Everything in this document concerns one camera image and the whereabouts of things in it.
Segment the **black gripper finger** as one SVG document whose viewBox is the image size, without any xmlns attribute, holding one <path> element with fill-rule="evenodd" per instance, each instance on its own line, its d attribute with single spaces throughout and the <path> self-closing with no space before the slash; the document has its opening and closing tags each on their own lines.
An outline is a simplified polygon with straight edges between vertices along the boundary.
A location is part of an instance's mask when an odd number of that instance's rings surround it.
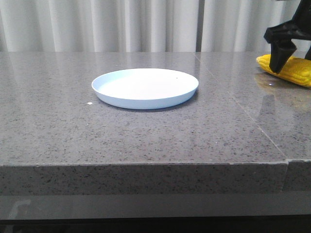
<svg viewBox="0 0 311 233">
<path fill-rule="evenodd" d="M 309 50 L 307 51 L 305 58 L 306 60 L 311 60 L 311 47 L 309 48 Z"/>
<path fill-rule="evenodd" d="M 271 43 L 271 58 L 269 67 L 279 74 L 297 47 L 292 41 L 275 41 Z"/>
</svg>

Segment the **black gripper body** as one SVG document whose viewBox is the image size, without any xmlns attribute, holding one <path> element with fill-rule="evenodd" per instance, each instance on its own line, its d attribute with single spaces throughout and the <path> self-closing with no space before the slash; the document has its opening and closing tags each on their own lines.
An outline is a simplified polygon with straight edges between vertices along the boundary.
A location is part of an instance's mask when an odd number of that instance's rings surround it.
<svg viewBox="0 0 311 233">
<path fill-rule="evenodd" d="M 268 43 L 279 40 L 311 40 L 311 0 L 301 0 L 289 21 L 267 28 L 264 39 Z"/>
</svg>

